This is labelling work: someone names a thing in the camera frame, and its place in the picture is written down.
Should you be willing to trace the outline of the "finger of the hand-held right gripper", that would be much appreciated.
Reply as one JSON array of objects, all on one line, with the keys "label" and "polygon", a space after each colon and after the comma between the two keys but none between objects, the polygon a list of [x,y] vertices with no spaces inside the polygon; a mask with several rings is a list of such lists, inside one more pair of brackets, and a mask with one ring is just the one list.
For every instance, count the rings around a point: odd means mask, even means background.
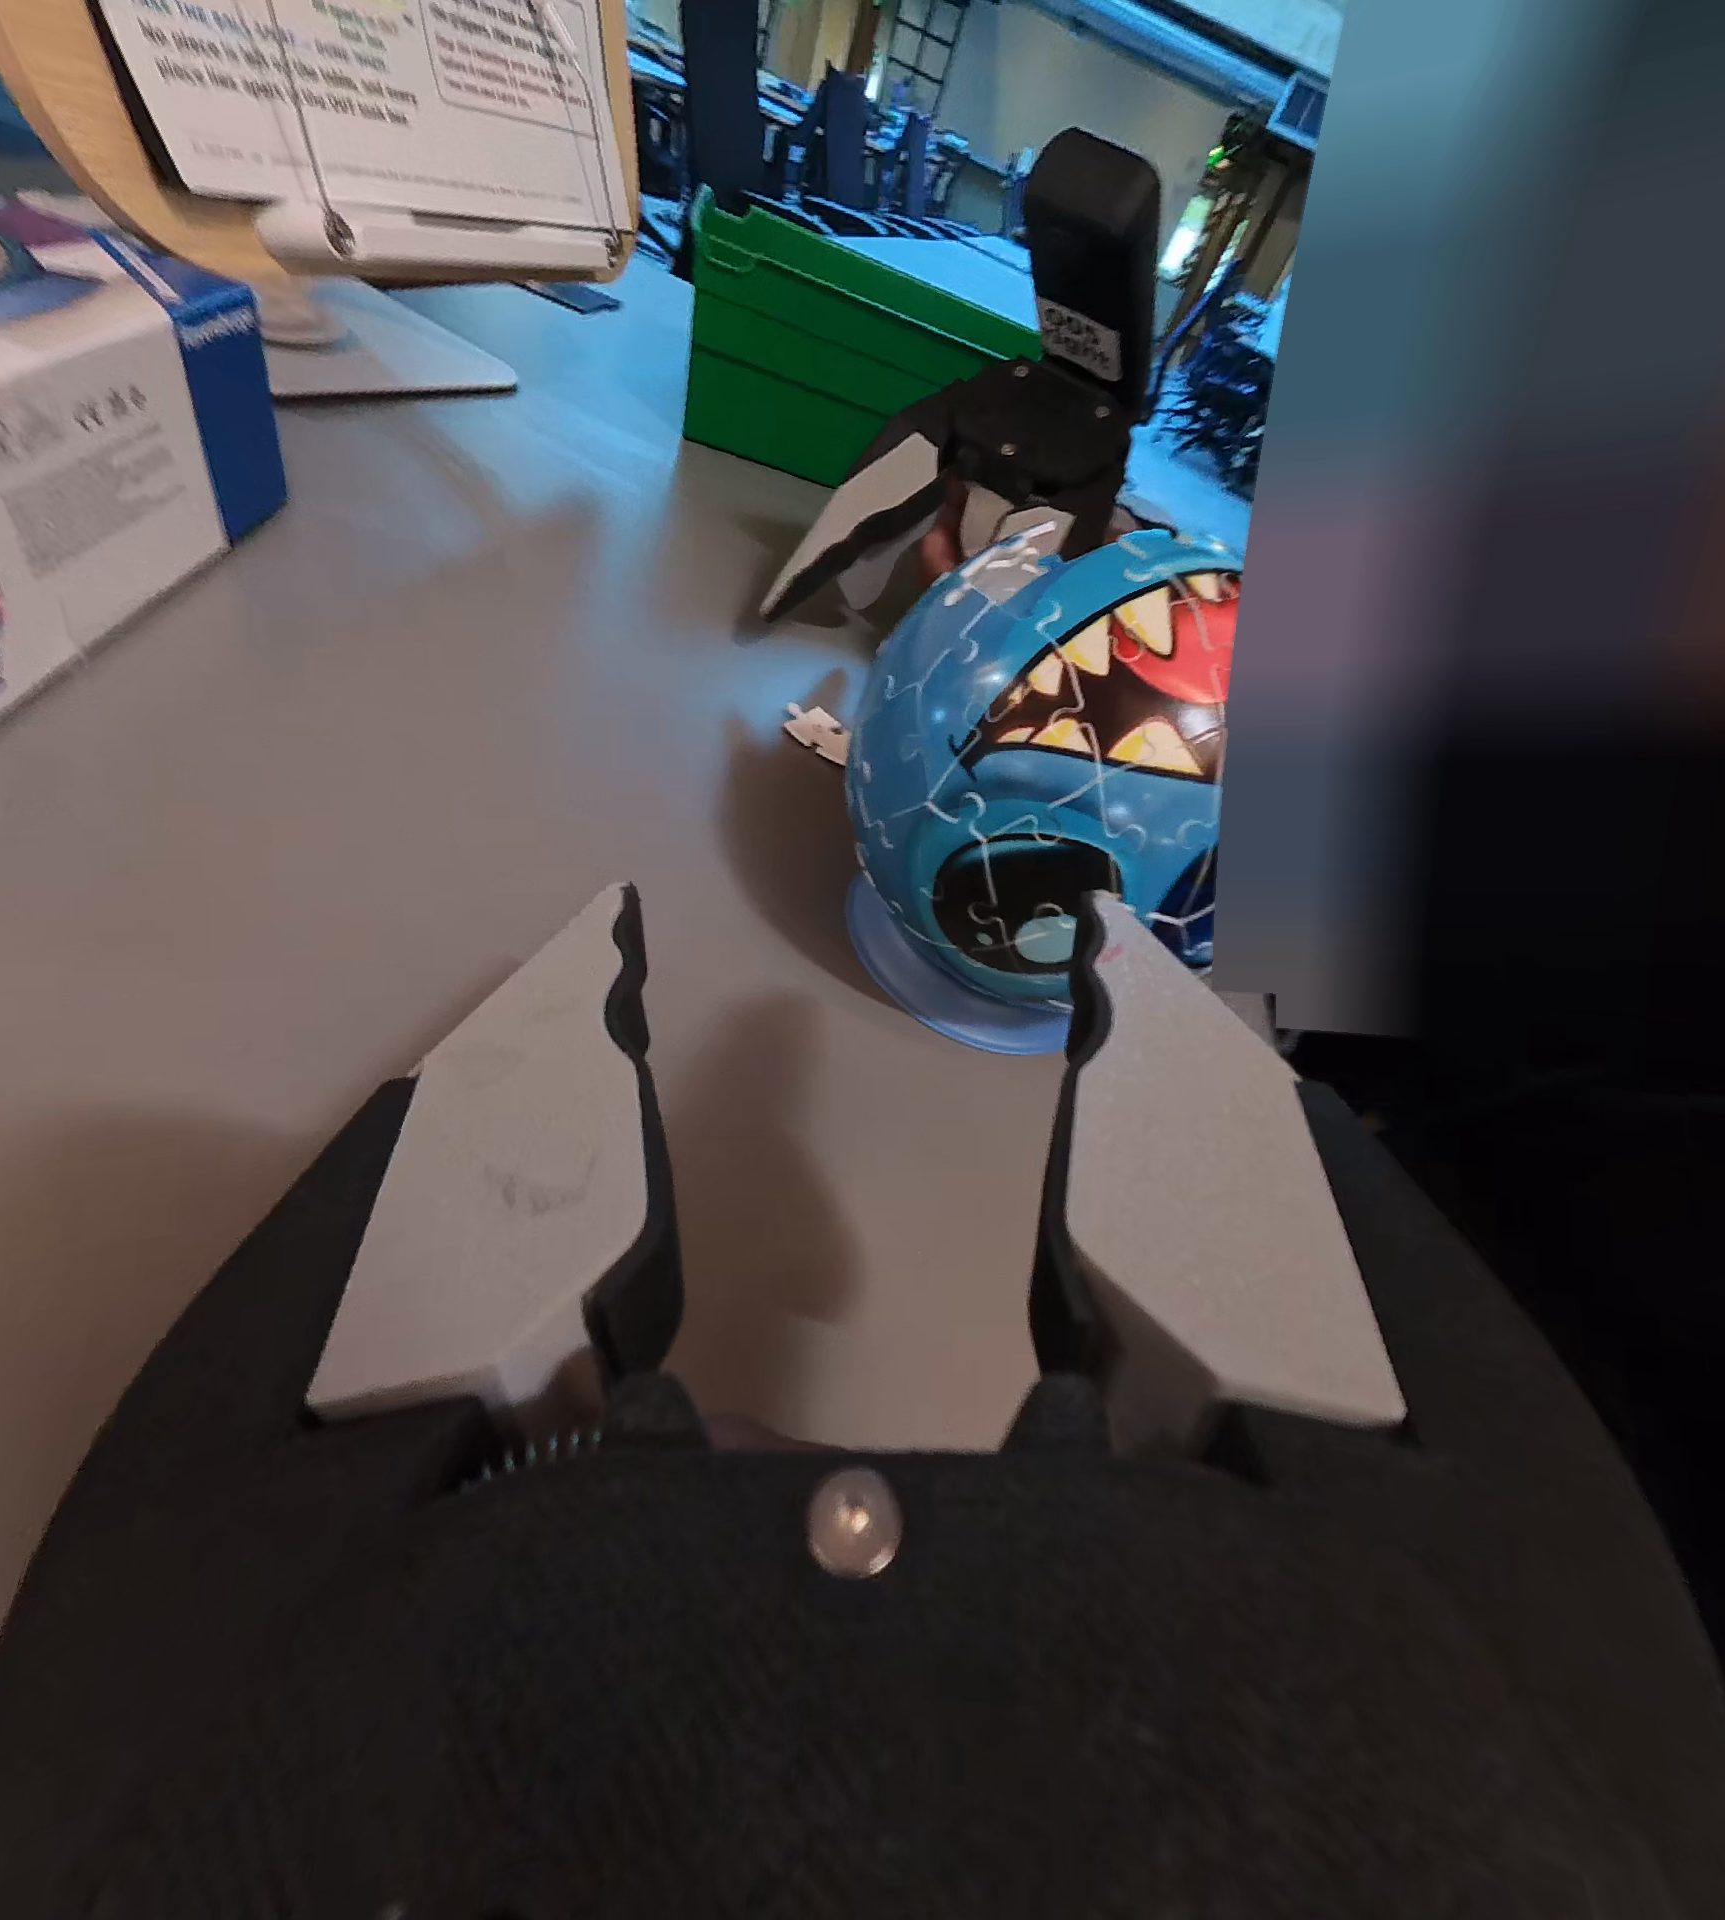
[{"label": "finger of the hand-held right gripper", "polygon": [[893,446],[843,479],[761,599],[761,617],[796,612],[837,585],[852,612],[884,594],[901,556],[934,526],[949,496],[937,446]]},{"label": "finger of the hand-held right gripper", "polygon": [[956,568],[1043,568],[1064,554],[1076,513],[1043,499],[965,493],[955,513]]}]

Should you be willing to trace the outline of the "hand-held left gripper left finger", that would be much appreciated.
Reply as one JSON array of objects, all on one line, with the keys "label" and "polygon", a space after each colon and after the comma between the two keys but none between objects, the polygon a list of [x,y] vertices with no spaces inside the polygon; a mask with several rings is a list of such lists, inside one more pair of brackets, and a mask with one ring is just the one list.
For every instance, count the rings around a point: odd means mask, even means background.
[{"label": "hand-held left gripper left finger", "polygon": [[683,1326],[638,890],[602,888],[432,1052],[307,1404],[539,1404],[575,1356],[656,1374]]}]

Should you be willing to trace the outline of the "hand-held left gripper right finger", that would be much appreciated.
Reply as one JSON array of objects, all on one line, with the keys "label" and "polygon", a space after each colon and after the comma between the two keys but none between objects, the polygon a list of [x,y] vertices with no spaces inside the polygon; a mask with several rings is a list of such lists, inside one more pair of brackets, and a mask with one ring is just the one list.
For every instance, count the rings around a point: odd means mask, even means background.
[{"label": "hand-held left gripper right finger", "polygon": [[1077,912],[1067,1067],[1035,1250],[1043,1375],[1116,1443],[1205,1443],[1229,1409],[1408,1418],[1301,1082],[1117,896]]}]

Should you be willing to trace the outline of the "blue monster puzzle ball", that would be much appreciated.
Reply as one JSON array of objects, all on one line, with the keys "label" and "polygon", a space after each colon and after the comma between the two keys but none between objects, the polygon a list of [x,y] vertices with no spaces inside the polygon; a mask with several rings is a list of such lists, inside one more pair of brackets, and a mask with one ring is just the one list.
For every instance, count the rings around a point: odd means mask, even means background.
[{"label": "blue monster puzzle ball", "polygon": [[1211,971],[1244,569],[1235,544],[1139,526],[1043,568],[960,568],[886,636],[849,730],[847,921],[916,1020],[1060,1046],[1091,894]]}]

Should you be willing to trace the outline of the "colourful puzzle box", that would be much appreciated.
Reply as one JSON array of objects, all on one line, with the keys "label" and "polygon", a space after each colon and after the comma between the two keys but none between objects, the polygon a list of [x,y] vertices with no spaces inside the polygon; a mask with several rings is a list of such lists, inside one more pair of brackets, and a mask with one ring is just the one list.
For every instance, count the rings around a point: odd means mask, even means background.
[{"label": "colourful puzzle box", "polygon": [[0,722],[288,502],[243,281],[0,194]]}]

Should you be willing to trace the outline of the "green plastic bin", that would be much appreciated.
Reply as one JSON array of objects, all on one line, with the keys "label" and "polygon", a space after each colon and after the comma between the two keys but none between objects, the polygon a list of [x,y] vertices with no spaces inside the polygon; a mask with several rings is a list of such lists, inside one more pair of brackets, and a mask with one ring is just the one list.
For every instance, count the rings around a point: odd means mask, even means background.
[{"label": "green plastic bin", "polygon": [[686,211],[692,315],[683,438],[820,485],[916,399],[1041,358],[1034,326],[713,192]]}]

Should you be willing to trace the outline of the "background office chairs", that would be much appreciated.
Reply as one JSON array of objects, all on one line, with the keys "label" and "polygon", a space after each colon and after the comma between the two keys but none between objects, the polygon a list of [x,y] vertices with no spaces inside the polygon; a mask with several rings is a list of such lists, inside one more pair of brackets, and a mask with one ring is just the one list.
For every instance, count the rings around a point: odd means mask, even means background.
[{"label": "background office chairs", "polygon": [[915,108],[876,108],[864,79],[826,68],[803,114],[770,117],[751,203],[839,238],[1020,243],[1032,151],[1007,165]]}]

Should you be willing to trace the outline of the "silver stand base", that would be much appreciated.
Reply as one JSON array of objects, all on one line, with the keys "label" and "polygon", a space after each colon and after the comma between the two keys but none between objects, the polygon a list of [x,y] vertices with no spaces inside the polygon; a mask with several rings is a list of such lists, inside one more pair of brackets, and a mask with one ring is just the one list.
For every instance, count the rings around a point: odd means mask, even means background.
[{"label": "silver stand base", "polygon": [[354,277],[251,287],[276,404],[505,396],[514,370]]}]

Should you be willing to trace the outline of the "white instruction paper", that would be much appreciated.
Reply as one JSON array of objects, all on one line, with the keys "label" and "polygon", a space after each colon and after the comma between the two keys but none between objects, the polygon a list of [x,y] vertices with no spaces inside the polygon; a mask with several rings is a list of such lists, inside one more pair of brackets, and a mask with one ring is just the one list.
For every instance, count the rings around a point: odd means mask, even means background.
[{"label": "white instruction paper", "polygon": [[599,13],[549,1],[102,1],[153,154],[214,200],[619,227]]}]

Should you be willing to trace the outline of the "wooden clipboard stand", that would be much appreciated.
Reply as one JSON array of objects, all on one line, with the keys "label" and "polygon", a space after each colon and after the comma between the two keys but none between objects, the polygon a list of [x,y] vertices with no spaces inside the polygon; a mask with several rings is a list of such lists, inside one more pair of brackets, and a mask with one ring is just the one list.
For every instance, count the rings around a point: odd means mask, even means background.
[{"label": "wooden clipboard stand", "polygon": [[0,1],[0,78],[49,154],[120,227],[247,281],[348,276],[376,286],[614,279],[635,251],[638,179],[622,3],[599,13],[625,157],[620,225],[572,227],[326,200],[195,194],[153,154],[136,102],[88,1]]}]

